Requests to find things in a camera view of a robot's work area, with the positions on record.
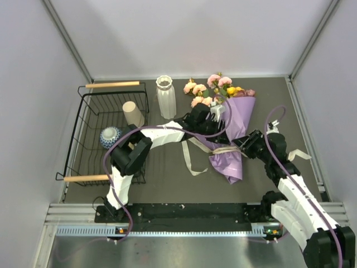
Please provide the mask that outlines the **purple flower bouquet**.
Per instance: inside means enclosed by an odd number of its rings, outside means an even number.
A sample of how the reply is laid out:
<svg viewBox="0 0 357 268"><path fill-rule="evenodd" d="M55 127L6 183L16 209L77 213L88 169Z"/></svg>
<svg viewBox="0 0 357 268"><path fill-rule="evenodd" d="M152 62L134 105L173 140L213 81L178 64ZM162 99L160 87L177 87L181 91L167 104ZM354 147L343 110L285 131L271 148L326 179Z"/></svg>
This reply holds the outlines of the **purple flower bouquet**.
<svg viewBox="0 0 357 268"><path fill-rule="evenodd" d="M226 111L223 113L221 120L228 127L225 131L228 138L228 146L233 146L232 140L245 136L255 105L254 90L236 87L232 79L217 73L210 75L205 85L199 84L193 78L190 78L184 86L184 93L194 96L191 102L192 107L199 103L210 106L213 101L225 106ZM202 137L196 139L203 143L207 142L209 146L226 145L209 142ZM234 184L239 180L232 181L227 179L227 181L229 184Z"/></svg>

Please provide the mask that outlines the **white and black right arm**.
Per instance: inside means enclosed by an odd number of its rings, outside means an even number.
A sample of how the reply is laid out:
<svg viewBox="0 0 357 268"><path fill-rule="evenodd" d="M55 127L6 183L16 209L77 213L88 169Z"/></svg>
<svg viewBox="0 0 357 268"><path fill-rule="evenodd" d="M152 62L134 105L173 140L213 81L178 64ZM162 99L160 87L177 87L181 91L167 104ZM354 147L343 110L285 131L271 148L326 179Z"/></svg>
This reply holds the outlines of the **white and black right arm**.
<svg viewBox="0 0 357 268"><path fill-rule="evenodd" d="M233 143L247 158L264 163L278 191L263 196L260 214L267 221L276 219L286 228L299 244L306 266L355 267L355 233L329 216L309 191L289 158L284 135L264 135L255 130Z"/></svg>

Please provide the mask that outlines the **cream printed ribbon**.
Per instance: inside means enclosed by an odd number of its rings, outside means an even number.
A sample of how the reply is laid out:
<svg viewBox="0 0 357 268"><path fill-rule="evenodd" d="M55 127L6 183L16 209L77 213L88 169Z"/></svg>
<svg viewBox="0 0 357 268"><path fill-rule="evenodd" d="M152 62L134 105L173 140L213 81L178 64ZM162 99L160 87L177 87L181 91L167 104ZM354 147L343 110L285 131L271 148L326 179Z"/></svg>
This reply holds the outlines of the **cream printed ribbon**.
<svg viewBox="0 0 357 268"><path fill-rule="evenodd" d="M236 146L208 145L196 138L182 143L182 152L188 171L198 176L209 170L224 175L228 180L243 178L243 158Z"/></svg>

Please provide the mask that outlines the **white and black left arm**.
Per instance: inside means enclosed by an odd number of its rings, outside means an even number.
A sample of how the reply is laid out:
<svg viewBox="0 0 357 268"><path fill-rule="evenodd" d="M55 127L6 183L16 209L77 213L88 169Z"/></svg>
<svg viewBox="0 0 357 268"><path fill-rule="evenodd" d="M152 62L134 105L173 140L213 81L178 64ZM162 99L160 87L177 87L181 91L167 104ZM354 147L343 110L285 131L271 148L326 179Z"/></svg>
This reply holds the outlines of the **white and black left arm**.
<svg viewBox="0 0 357 268"><path fill-rule="evenodd" d="M168 143L183 142L192 137L227 144L227 124L221 119L225 111L226 108L221 104L213 107L197 104L191 112L164 125L129 125L103 159L103 166L106 167L109 158L112 168L112 174L108 176L110 191L104 201L107 215L117 222L125 218L125 205L128 203L132 178L142 171L151 149Z"/></svg>

